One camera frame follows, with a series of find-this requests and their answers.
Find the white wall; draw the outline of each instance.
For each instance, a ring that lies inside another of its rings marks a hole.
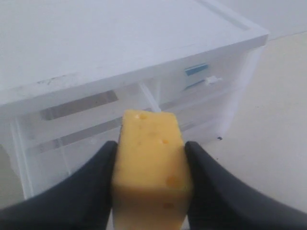
[[[270,30],[270,39],[307,31],[307,0],[218,0]]]

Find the white plastic drawer unit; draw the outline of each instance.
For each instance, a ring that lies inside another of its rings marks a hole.
[[[0,140],[24,197],[118,140],[126,109],[222,137],[268,32],[213,0],[1,0]]]

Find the white floor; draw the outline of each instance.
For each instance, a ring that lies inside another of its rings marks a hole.
[[[307,212],[307,33],[270,41],[222,141],[205,146],[260,191]],[[0,207],[22,199],[0,148]]]

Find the plastic drawer unit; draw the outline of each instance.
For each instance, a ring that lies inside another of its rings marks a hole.
[[[222,137],[268,31],[213,0],[0,2],[0,140],[24,197],[118,140],[126,109]]]

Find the white lid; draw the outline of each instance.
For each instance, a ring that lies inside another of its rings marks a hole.
[[[0,106],[268,34],[212,0],[0,0],[0,31]]]

